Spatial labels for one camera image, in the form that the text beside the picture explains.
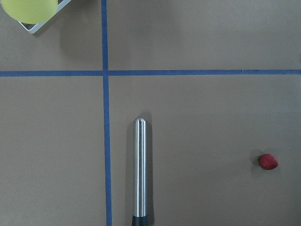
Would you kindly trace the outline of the red strawberry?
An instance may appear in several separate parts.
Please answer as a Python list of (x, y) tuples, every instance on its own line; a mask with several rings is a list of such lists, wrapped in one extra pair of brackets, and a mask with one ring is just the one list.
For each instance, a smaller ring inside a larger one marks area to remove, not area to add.
[(273, 170), (275, 169), (279, 163), (275, 156), (271, 154), (264, 154), (258, 158), (258, 163), (261, 168), (264, 170)]

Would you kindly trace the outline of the steel muddler black tip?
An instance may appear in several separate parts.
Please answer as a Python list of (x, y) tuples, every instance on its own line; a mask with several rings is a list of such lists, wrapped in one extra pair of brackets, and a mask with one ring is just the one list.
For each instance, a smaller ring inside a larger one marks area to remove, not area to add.
[(134, 120), (133, 135), (133, 226), (146, 226), (147, 220), (147, 160), (146, 120)]

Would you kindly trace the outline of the yellow cup on rack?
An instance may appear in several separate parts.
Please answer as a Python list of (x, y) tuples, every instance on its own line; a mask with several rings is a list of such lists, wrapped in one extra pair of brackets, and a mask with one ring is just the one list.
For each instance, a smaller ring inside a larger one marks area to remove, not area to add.
[(1, 0), (4, 11), (14, 20), (26, 24), (38, 24), (56, 14), (57, 0)]

